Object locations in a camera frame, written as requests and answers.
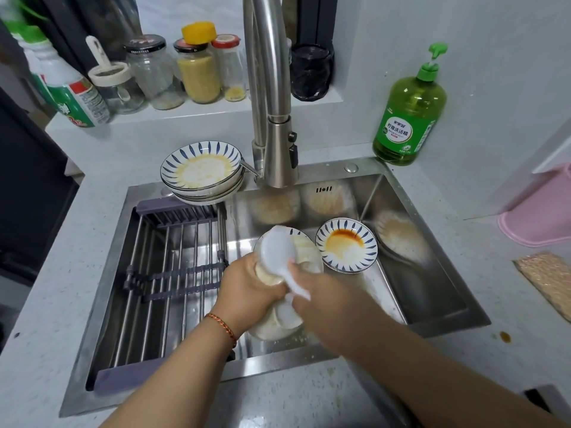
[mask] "black jar lid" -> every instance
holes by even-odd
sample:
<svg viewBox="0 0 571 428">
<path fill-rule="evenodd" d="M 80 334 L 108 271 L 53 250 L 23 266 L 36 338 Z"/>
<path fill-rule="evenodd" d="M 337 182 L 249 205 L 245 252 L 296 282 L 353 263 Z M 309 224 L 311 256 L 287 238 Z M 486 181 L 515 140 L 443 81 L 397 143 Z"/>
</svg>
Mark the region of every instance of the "black jar lid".
<svg viewBox="0 0 571 428">
<path fill-rule="evenodd" d="M 190 45 L 184 41 L 184 39 L 179 39 L 175 43 L 172 44 L 175 47 L 177 52 L 185 53 L 185 54 L 193 54 L 195 52 L 200 52 L 208 48 L 207 43 L 203 43 L 202 45 Z"/>
<path fill-rule="evenodd" d="M 163 36 L 157 34 L 144 34 L 126 41 L 123 45 L 125 51 L 130 54 L 148 54 L 163 49 L 167 42 Z"/>
</svg>

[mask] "stainless steel faucet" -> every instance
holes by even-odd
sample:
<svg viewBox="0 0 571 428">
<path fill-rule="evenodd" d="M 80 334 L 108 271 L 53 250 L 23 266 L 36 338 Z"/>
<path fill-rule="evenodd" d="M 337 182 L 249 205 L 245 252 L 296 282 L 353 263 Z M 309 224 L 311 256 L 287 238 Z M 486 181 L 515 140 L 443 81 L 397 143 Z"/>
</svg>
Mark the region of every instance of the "stainless steel faucet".
<svg viewBox="0 0 571 428">
<path fill-rule="evenodd" d="M 243 0 L 252 100 L 254 168 L 275 188 L 297 181 L 297 134 L 291 130 L 291 86 L 280 0 Z"/>
</svg>

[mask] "green pump dispenser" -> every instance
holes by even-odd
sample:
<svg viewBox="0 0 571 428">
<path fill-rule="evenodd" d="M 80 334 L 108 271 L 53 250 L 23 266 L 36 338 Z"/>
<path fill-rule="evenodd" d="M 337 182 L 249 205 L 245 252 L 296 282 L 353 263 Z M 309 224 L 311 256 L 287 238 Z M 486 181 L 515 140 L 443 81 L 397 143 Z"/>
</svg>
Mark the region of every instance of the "green pump dispenser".
<svg viewBox="0 0 571 428">
<path fill-rule="evenodd" d="M 395 165 L 408 165 L 418 156 L 426 137 L 446 105 L 446 92 L 434 80 L 440 69 L 434 61 L 448 50 L 436 42 L 428 49 L 431 60 L 416 76 L 401 78 L 390 89 L 389 100 L 373 151 L 378 158 Z"/>
</svg>

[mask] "pink plastic bin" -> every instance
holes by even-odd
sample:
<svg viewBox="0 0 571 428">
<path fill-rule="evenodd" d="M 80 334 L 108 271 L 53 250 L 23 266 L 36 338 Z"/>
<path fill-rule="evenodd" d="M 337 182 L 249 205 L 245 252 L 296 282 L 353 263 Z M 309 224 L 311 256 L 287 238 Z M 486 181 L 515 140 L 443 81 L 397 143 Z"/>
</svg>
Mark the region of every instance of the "pink plastic bin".
<svg viewBox="0 0 571 428">
<path fill-rule="evenodd" d="M 498 218 L 503 233 L 525 246 L 571 240 L 571 164 Z"/>
</svg>

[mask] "sink basin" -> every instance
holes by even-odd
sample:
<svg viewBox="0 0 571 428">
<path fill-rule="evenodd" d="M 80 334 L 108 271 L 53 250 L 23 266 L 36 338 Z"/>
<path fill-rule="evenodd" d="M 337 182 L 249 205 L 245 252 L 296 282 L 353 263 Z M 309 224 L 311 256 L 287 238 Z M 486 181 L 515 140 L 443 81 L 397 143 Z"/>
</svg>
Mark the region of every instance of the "sink basin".
<svg viewBox="0 0 571 428">
<path fill-rule="evenodd" d="M 62 417 L 123 402 L 209 312 L 225 265 L 253 251 L 276 224 L 315 240 L 319 226 L 334 217 L 360 219 L 373 229 L 380 212 L 408 215 L 429 246 L 423 266 L 381 249 L 363 273 L 328 267 L 326 273 L 362 287 L 423 337 L 490 323 L 384 164 L 363 158 L 304 165 L 298 184 L 287 189 L 258 188 L 246 177 L 229 201 L 206 208 L 161 199 L 168 193 L 161 183 L 129 188 Z M 228 356 L 222 381 L 334 357 L 303 328 L 278 341 L 246 333 Z"/>
</svg>

